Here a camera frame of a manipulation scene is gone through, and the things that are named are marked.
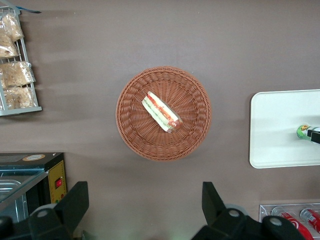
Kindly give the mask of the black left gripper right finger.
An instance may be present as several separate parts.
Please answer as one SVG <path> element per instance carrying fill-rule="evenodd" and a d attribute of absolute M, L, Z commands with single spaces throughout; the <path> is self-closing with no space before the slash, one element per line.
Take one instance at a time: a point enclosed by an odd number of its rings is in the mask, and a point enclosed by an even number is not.
<path fill-rule="evenodd" d="M 206 220 L 194 240 L 244 240 L 246 215 L 234 207 L 226 207 L 212 182 L 202 183 L 202 211 Z"/>

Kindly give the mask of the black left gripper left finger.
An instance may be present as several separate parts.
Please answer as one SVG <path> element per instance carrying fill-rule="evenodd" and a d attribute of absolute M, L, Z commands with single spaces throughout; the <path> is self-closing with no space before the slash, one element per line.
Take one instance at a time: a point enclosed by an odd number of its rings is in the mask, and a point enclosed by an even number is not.
<path fill-rule="evenodd" d="M 55 205 L 39 207 L 28 218 L 33 240 L 72 240 L 73 233 L 89 208 L 86 181 L 77 182 Z"/>

